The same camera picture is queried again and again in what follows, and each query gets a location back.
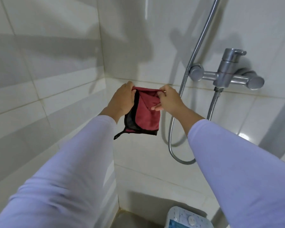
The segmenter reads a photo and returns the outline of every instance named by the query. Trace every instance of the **fabric pouch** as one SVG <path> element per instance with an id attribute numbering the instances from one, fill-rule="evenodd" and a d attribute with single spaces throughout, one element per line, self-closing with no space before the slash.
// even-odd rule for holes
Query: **fabric pouch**
<path id="1" fill-rule="evenodd" d="M 160 103 L 156 89 L 133 87 L 136 90 L 134 106 L 125 115 L 125 129 L 114 136 L 117 139 L 123 133 L 144 133 L 157 135 L 160 123 L 160 111 L 151 107 Z"/>

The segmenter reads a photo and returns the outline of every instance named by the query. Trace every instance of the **white long sleeve shirt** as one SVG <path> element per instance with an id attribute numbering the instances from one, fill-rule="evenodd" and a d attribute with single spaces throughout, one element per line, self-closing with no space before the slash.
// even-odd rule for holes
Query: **white long sleeve shirt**
<path id="1" fill-rule="evenodd" d="M 0 228 L 93 227 L 115 127 L 92 119 L 11 196 Z M 188 141 L 231 227 L 285 227 L 285 162 L 205 119 Z"/>

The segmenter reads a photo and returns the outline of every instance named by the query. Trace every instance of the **shower hose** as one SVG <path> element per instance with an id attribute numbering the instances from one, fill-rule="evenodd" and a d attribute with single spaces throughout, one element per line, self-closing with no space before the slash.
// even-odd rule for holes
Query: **shower hose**
<path id="1" fill-rule="evenodd" d="M 201 35 L 198 39 L 198 42 L 196 43 L 196 46 L 194 48 L 194 51 L 190 57 L 190 60 L 189 60 L 189 63 L 187 65 L 187 68 L 186 68 L 186 71 L 185 71 L 185 74 L 184 74 L 184 77 L 183 77 L 183 81 L 181 83 L 181 87 L 180 87 L 180 90 L 178 92 L 179 96 L 182 97 L 183 95 L 183 92 L 184 92 L 184 89 L 185 89 L 185 85 L 186 85 L 186 82 L 187 82 L 187 79 L 188 79 L 188 75 L 189 75 L 189 72 L 190 72 L 190 68 L 191 68 L 191 65 L 193 64 L 194 60 L 195 60 L 195 57 L 201 47 L 201 44 L 205 38 L 205 35 L 207 34 L 207 31 L 210 27 L 210 24 L 213 20 L 213 17 L 215 15 L 215 12 L 216 12 L 216 9 L 219 5 L 219 1 L 220 0 L 214 0 L 213 2 L 213 5 L 212 5 L 212 8 L 210 10 L 210 13 L 209 13 L 209 16 L 207 18 L 207 21 L 206 21 L 206 24 L 203 28 L 203 31 L 201 32 Z M 213 114 L 213 111 L 214 111 L 214 107 L 215 107 L 215 104 L 217 102 L 217 99 L 219 98 L 220 96 L 220 93 L 223 91 L 223 89 L 214 89 L 215 93 L 214 93 L 214 96 L 213 96 L 213 99 L 212 99 L 212 102 L 211 102 L 211 105 L 210 105 L 210 108 L 209 108 L 209 112 L 208 112 L 208 116 L 207 116 L 207 119 L 208 120 L 211 120 L 212 118 L 212 114 Z M 181 159 L 179 159 L 178 157 L 175 156 L 175 154 L 173 153 L 172 151 L 172 146 L 171 146 L 171 139 L 172 139 L 172 129 L 173 129 L 173 124 L 174 124 L 174 120 L 175 118 L 172 117 L 171 118 L 171 121 L 170 121 L 170 126 L 169 126 L 169 134 L 168 134 L 168 148 L 169 148 L 169 152 L 171 154 L 171 156 L 176 160 L 178 161 L 179 163 L 182 163 L 184 165 L 191 165 L 191 164 L 194 164 L 196 162 L 195 159 L 191 160 L 191 161 L 183 161 Z"/>

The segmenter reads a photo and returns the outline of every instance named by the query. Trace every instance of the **shower faucet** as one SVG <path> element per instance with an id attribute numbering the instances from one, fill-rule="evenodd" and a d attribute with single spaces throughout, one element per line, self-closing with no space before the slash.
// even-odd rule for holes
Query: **shower faucet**
<path id="1" fill-rule="evenodd" d="M 215 85 L 215 90 L 222 92 L 229 84 L 246 86 L 251 90 L 258 90 L 263 87 L 265 81 L 258 76 L 255 71 L 248 68 L 237 69 L 241 56 L 245 56 L 246 51 L 241 49 L 225 49 L 221 63 L 217 72 L 205 71 L 203 66 L 194 63 L 191 66 L 189 77 L 193 81 L 210 80 Z"/>

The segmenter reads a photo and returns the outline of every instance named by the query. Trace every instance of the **tiled wall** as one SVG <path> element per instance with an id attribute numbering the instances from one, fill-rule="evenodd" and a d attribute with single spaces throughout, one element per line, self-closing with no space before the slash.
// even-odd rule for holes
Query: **tiled wall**
<path id="1" fill-rule="evenodd" d="M 212 2 L 98 0 L 108 98 L 128 79 L 179 90 Z M 196 61 L 216 71 L 225 48 L 247 50 L 240 65 L 263 76 L 265 85 L 226 89 L 213 121 L 285 160 L 285 0 L 221 0 Z M 213 88 L 210 81 L 188 80 L 183 101 L 206 117 Z M 119 204 L 157 223 L 164 223 L 171 200 L 212 218 L 219 206 L 198 165 L 181 165 L 168 152 L 170 118 L 162 113 L 156 137 L 124 134 L 114 142 Z M 122 120 L 118 126 L 121 131 Z M 193 158 L 178 122 L 172 143 L 178 157 Z"/>
<path id="2" fill-rule="evenodd" d="M 105 88 L 96 0 L 0 0 L 0 211 L 106 106 Z M 112 157 L 98 227 L 117 209 Z"/>

